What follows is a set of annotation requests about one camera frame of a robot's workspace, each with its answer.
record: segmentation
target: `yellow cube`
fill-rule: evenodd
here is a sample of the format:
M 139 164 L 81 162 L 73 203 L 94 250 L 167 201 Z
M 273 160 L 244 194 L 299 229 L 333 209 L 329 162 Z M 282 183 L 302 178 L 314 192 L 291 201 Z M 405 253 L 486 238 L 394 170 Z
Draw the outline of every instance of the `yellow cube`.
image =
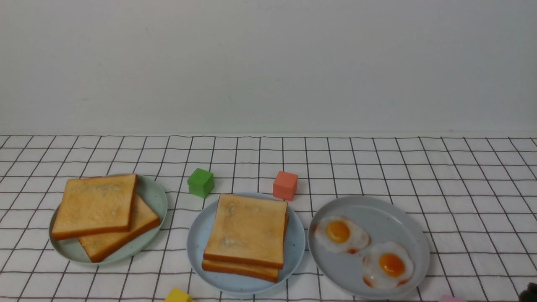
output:
M 173 288 L 164 302 L 195 302 L 186 292 Z

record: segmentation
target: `dark object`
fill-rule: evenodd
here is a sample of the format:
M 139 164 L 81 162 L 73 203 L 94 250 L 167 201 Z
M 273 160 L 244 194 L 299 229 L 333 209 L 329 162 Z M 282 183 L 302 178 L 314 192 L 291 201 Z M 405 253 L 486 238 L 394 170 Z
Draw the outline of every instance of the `dark object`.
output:
M 528 289 L 524 290 L 518 296 L 519 302 L 537 302 L 537 284 L 529 283 Z

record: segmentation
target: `stacked toast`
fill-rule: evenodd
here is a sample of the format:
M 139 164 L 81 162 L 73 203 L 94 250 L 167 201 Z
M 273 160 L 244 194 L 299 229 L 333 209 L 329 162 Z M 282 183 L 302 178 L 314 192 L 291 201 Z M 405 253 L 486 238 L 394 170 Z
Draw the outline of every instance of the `stacked toast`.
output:
M 221 194 L 202 268 L 276 282 L 288 220 L 286 202 Z
M 101 262 L 122 246 L 161 224 L 136 194 L 136 174 L 70 179 L 51 235 L 76 238 L 91 262 Z

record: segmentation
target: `plate rim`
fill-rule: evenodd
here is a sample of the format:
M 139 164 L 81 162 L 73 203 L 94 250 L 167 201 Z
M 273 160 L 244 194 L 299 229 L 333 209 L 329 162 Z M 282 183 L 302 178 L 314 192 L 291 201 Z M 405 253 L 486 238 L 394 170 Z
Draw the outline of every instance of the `plate rim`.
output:
M 274 198 L 272 195 L 269 195 L 269 194 L 266 194 L 266 193 L 259 193 L 259 192 L 237 192 L 237 193 L 230 193 L 230 195 L 238 195 L 238 196 L 245 196 L 245 197 L 252 197 L 252 198 L 265 198 L 265 199 L 270 199 L 270 200 L 281 200 L 281 199 L 276 199 Z M 278 285 L 280 285 L 281 283 L 285 282 L 285 280 L 289 279 L 289 277 L 296 271 L 296 269 L 300 266 L 300 264 L 302 263 L 302 260 L 303 260 L 303 257 L 304 257 L 304 253 L 305 253 L 305 250 L 306 250 L 306 247 L 308 246 L 307 245 L 307 236 L 306 236 L 306 232 L 302 232 L 302 236 L 300 236 L 302 238 L 301 242 L 304 246 L 304 249 L 302 249 L 302 252 L 300 253 L 300 257 L 295 265 L 295 267 L 293 267 L 293 269 L 289 272 L 289 274 L 287 276 L 285 276 L 285 278 L 283 278 L 282 280 L 276 282 L 276 283 L 273 283 L 273 284 L 270 284 L 267 288 L 265 289 L 261 289 L 261 290 L 256 290 L 256 291 L 241 291 L 241 292 L 235 292 L 235 291 L 228 291 L 228 290 L 224 290 L 224 289 L 221 289 L 219 288 L 218 286 L 215 286 L 214 284 L 212 284 L 211 282 L 209 282 L 208 280 L 205 279 L 205 277 L 203 276 L 203 274 L 200 274 L 198 272 L 198 270 L 196 268 L 194 268 L 194 264 L 192 263 L 192 255 L 191 255 L 191 252 L 190 250 L 193 250 L 192 248 L 189 248 L 189 243 L 191 242 L 191 236 L 192 235 L 192 225 L 195 224 L 196 220 L 198 220 L 198 218 L 201 216 L 202 212 L 209 209 L 211 206 L 216 206 L 218 203 L 218 200 L 216 200 L 215 202 L 211 203 L 210 205 L 208 205 L 206 208 L 204 208 L 203 210 L 201 210 L 198 214 L 198 216 L 194 219 L 194 221 L 192 222 L 191 224 L 191 228 L 188 230 L 188 236 L 187 236 L 187 239 L 186 239 L 186 253 L 187 253 L 187 257 L 188 257 L 188 261 L 190 262 L 190 266 L 192 267 L 192 270 L 204 281 L 206 282 L 207 284 L 209 284 L 210 286 L 212 286 L 213 288 L 221 291 L 221 292 L 225 292 L 225 293 L 228 293 L 228 294 L 232 294 L 232 295 L 235 295 L 235 296 L 238 296 L 238 297 L 245 297 L 245 296 L 250 296 L 250 295 L 253 295 L 253 294 L 259 294 L 259 293 L 262 293 L 262 292 L 266 292 L 266 291 L 269 291 L 269 290 L 272 290 L 274 289 L 275 287 L 277 287 Z M 287 209 L 288 210 L 291 210 L 291 212 L 293 212 L 293 214 L 295 215 L 295 217 L 297 218 L 298 222 L 300 223 L 300 225 L 302 226 L 302 228 L 304 227 L 302 221 L 300 220 L 300 217 L 298 217 L 298 215 L 296 214 L 296 212 L 291 208 L 289 207 L 289 205 L 287 205 Z
M 423 247 L 425 247 L 425 249 L 427 250 L 427 260 L 426 260 L 426 268 L 423 273 L 422 273 L 422 276 L 419 277 L 419 281 L 416 282 L 416 286 L 412 286 L 410 287 L 408 290 L 402 292 L 402 293 L 397 293 L 397 294 L 385 294 L 384 296 L 369 296 L 367 294 L 363 294 L 361 292 L 352 292 L 352 291 L 349 291 L 347 289 L 344 289 L 343 287 L 341 287 L 337 282 L 335 282 L 334 280 L 332 280 L 330 277 L 328 277 L 328 275 L 326 275 L 322 269 L 319 267 L 318 263 L 317 263 L 317 258 L 318 256 L 316 255 L 315 252 L 312 252 L 312 248 L 311 248 L 311 242 L 310 242 L 310 237 L 313 236 L 313 223 L 314 221 L 316 220 L 316 217 L 317 215 L 322 212 L 323 208 L 326 208 L 328 207 L 330 204 L 332 203 L 335 203 L 335 202 L 340 202 L 342 199 L 351 199 L 351 198 L 365 198 L 365 199 L 369 199 L 369 200 L 374 200 L 376 202 L 382 202 L 384 204 L 386 204 L 387 206 L 391 206 L 393 207 L 393 209 L 396 211 L 396 212 L 399 212 L 400 214 L 402 214 L 403 216 L 406 216 L 407 218 L 410 219 L 410 221 L 412 221 L 416 227 L 418 227 L 420 230 L 422 230 L 420 232 L 420 237 L 422 237 L 421 239 L 423 239 Z M 429 245 L 427 244 L 427 238 L 425 237 L 425 234 L 423 233 L 423 229 L 421 228 L 421 226 L 418 224 L 418 222 L 414 221 L 412 217 L 410 217 L 406 212 L 404 212 L 403 210 L 401 210 L 400 208 L 396 207 L 395 205 L 389 203 L 389 202 L 386 202 L 382 199 L 379 199 L 379 198 L 375 198 L 373 196 L 367 196 L 367 195 L 345 195 L 345 196 L 341 196 L 341 197 L 338 197 L 336 199 L 333 199 L 329 202 L 327 202 L 325 205 L 323 205 L 322 207 L 320 207 L 317 212 L 313 215 L 313 217 L 311 218 L 311 222 L 308 226 L 308 249 L 311 253 L 311 258 L 313 258 L 313 261 L 315 262 L 315 265 L 317 266 L 317 268 L 319 269 L 319 272 L 321 272 L 322 274 L 325 275 L 325 277 L 333 284 L 335 285 L 337 288 L 339 288 L 340 290 L 346 292 L 346 293 L 349 293 L 349 294 L 352 294 L 352 295 L 356 295 L 358 297 L 361 297 L 361 298 L 365 298 L 365 299 L 369 299 L 369 300 L 393 300 L 393 299 L 396 299 L 396 298 L 400 298 L 400 297 L 404 297 L 405 295 L 407 295 L 409 292 L 411 292 L 414 288 L 416 288 L 419 284 L 422 283 L 422 281 L 424 280 L 425 276 L 427 275 L 427 271 L 428 271 L 428 268 L 429 266 L 431 265 L 431 249 L 429 248 Z
M 116 176 L 116 175 L 125 175 L 125 174 L 112 174 L 112 175 L 106 175 L 106 176 Z M 163 225 L 164 225 L 164 222 L 166 221 L 166 217 L 168 215 L 168 197 L 166 196 L 166 191 L 164 190 L 164 188 L 155 180 L 151 179 L 150 177 L 146 176 L 146 175 L 140 175 L 138 174 L 137 175 L 138 178 L 141 177 L 144 179 L 144 181 L 147 181 L 147 182 L 153 182 L 157 188 L 159 188 L 159 192 L 161 193 L 162 197 L 164 197 L 165 199 L 165 202 L 166 202 L 166 212 L 164 213 L 164 216 L 162 217 L 161 219 L 161 224 L 157 227 L 157 228 L 153 228 L 153 229 L 156 229 L 157 232 L 155 232 L 155 234 L 147 241 L 145 242 L 144 244 L 140 245 L 140 248 L 137 248 L 137 249 L 133 249 L 131 252 L 129 252 L 128 254 L 124 255 L 123 257 L 120 257 L 118 259 L 114 259 L 114 260 L 106 260 L 104 259 L 103 261 L 100 261 L 100 262 L 82 262 L 82 261 L 78 261 L 78 260 L 75 260 L 75 259 L 72 259 L 72 258 L 69 258 L 68 256 L 66 256 L 64 253 L 60 252 L 57 248 L 56 248 L 56 245 L 57 245 L 57 242 L 58 240 L 54 239 L 52 237 L 52 227 L 54 226 L 54 222 L 56 221 L 56 215 L 58 213 L 58 209 L 60 208 L 60 205 L 58 205 L 58 207 L 54 210 L 54 213 L 52 214 L 52 217 L 50 218 L 50 223 L 48 225 L 48 239 L 50 241 L 50 245 L 52 246 L 52 248 L 54 249 L 54 251 L 62 256 L 63 258 L 67 259 L 68 261 L 70 262 L 74 262 L 74 263 L 77 263 L 77 264 L 82 264 L 82 265 L 86 265 L 86 266 L 91 266 L 91 267 L 97 267 L 97 266 L 101 266 L 101 265 L 109 265 L 109 264 L 113 264 L 113 263 L 117 263 L 117 262 L 120 262 L 120 261 L 123 261 L 127 258 L 130 258 L 136 254 L 138 254 L 141 250 L 143 250 L 145 247 L 147 247 L 151 242 L 153 242 L 153 240 L 157 237 L 158 235 L 158 232 L 162 229 Z

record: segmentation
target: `fried egg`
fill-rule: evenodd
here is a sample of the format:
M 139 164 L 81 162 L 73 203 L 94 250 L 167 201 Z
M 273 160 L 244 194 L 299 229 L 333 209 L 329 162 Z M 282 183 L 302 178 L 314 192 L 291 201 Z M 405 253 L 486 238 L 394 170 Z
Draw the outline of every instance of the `fried egg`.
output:
M 315 239 L 331 253 L 354 254 L 370 243 L 369 235 L 343 216 L 327 216 L 314 230 Z
M 394 289 L 408 282 L 414 272 L 407 250 L 395 242 L 372 246 L 363 263 L 364 282 L 374 289 Z

